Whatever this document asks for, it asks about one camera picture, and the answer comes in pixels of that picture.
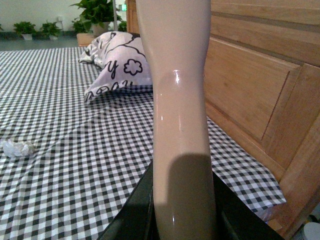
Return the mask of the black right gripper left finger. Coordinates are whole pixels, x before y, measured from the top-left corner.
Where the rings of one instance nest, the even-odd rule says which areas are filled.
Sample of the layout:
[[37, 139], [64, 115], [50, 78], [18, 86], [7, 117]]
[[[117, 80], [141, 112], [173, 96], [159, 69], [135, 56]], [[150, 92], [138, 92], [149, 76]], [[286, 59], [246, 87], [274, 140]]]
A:
[[127, 202], [98, 238], [153, 240], [154, 220], [153, 163], [150, 163]]

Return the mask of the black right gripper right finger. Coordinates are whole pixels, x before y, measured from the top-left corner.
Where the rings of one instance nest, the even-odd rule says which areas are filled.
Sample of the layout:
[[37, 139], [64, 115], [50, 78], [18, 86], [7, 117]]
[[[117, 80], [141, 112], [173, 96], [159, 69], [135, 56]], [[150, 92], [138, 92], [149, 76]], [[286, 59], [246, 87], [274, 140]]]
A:
[[282, 240], [213, 173], [219, 240]]

